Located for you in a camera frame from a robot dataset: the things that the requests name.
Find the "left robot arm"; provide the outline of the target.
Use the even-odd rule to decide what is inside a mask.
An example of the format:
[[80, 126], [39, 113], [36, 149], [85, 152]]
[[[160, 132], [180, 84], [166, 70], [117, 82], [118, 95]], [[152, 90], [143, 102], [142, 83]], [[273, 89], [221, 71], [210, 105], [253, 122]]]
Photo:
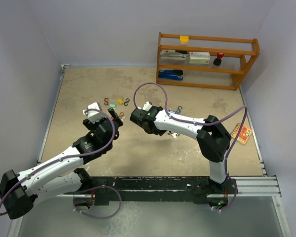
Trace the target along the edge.
[[11, 220], [27, 214], [35, 205], [64, 193], [85, 194], [91, 190], [92, 178], [83, 165], [113, 148], [123, 122], [113, 108], [104, 113], [97, 103], [83, 111], [88, 129], [59, 155], [35, 167], [16, 173], [9, 170], [0, 181], [0, 216]]

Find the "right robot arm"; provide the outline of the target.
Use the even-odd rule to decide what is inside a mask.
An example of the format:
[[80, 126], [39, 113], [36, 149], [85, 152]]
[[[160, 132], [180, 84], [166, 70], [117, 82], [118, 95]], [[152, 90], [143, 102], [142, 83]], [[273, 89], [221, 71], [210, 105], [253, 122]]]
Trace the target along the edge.
[[157, 106], [146, 109], [136, 108], [130, 121], [141, 127], [147, 134], [163, 135], [179, 133], [198, 142], [201, 154], [209, 161], [210, 189], [221, 193], [227, 188], [226, 157], [230, 149], [231, 136], [215, 116], [191, 118], [170, 113]]

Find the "green tag key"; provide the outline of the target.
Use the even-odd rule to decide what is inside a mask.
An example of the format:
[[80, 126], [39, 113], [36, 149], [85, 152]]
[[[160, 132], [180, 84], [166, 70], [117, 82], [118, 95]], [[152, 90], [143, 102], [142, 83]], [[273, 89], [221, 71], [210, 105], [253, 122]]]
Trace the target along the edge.
[[110, 104], [108, 104], [108, 106], [109, 106], [110, 108], [116, 108], [116, 107], [117, 107], [117, 104], [112, 104], [112, 103], [110, 103]]

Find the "yellow tag key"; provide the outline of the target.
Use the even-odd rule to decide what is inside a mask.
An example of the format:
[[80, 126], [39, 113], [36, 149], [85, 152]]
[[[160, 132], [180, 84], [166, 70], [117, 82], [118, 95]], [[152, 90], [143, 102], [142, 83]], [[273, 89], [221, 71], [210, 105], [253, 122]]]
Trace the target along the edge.
[[119, 102], [120, 104], [124, 104], [124, 100], [121, 99], [121, 98], [118, 99], [118, 102]]

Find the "black tag key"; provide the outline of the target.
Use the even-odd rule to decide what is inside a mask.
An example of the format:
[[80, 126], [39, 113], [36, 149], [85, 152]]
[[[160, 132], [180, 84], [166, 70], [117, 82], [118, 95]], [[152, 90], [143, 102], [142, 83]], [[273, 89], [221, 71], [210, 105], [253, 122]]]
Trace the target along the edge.
[[172, 132], [168, 132], [168, 135], [172, 136], [173, 138], [177, 138], [178, 136], [180, 136], [179, 133], [172, 133]]

